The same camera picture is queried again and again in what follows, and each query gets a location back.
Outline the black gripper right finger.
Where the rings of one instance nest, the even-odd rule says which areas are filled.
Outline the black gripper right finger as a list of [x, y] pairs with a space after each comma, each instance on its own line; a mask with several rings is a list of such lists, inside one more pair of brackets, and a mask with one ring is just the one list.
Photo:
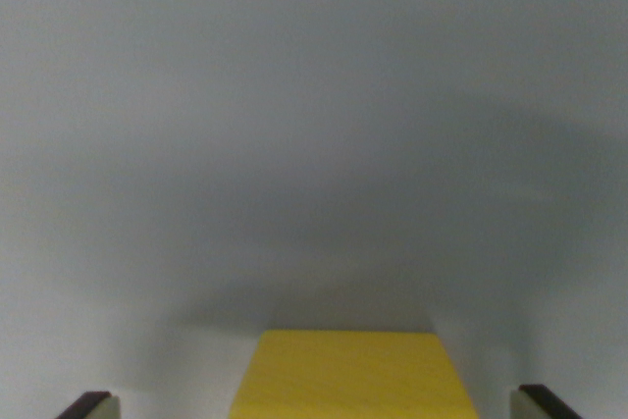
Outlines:
[[520, 385], [509, 396], [510, 419], [582, 419], [543, 384]]

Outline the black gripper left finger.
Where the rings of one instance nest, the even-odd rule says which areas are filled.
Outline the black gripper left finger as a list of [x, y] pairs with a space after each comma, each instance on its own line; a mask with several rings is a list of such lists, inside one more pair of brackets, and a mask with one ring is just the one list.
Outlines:
[[120, 399], [110, 392], [85, 392], [56, 419], [120, 419]]

